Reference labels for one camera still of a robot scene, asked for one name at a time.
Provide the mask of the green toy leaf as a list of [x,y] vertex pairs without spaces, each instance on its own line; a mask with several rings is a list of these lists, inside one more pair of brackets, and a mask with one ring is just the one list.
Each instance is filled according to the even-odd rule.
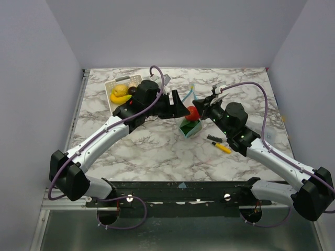
[[199,120],[197,121],[188,121],[187,119],[184,119],[182,123],[180,124],[180,129],[184,133],[184,135],[187,135],[192,129],[194,129],[198,124],[200,123]]

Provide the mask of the clear zip top bag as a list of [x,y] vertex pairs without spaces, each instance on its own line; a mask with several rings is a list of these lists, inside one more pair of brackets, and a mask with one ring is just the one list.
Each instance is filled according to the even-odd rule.
[[194,136],[202,129],[202,121],[200,120],[199,114],[193,105],[194,100],[197,100],[197,95],[195,85],[191,84],[189,92],[182,99],[183,105],[188,109],[190,114],[175,120],[178,129],[185,136],[185,138]]

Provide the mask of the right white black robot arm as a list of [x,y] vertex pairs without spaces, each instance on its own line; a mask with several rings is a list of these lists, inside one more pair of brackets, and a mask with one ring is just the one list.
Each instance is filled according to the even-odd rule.
[[226,136],[230,148],[253,159],[282,177],[287,184],[270,184],[257,179],[241,191],[241,200],[248,205],[260,200],[276,201],[291,206],[306,220],[317,221],[334,201],[331,173],[310,166],[280,153],[247,127],[248,114],[242,104],[230,102],[225,109],[212,97],[193,101],[201,119],[210,119]]

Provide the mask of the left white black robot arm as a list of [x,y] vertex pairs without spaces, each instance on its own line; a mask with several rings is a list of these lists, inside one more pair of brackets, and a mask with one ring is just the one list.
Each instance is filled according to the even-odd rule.
[[147,117],[172,119],[190,114],[176,90],[169,94],[162,90],[154,81],[142,81],[135,94],[118,106],[94,134],[66,153],[55,151],[50,160],[51,186],[71,201],[89,196],[98,198],[106,207],[112,206],[116,200],[112,184],[103,178],[88,177],[86,172],[114,143],[144,124]]

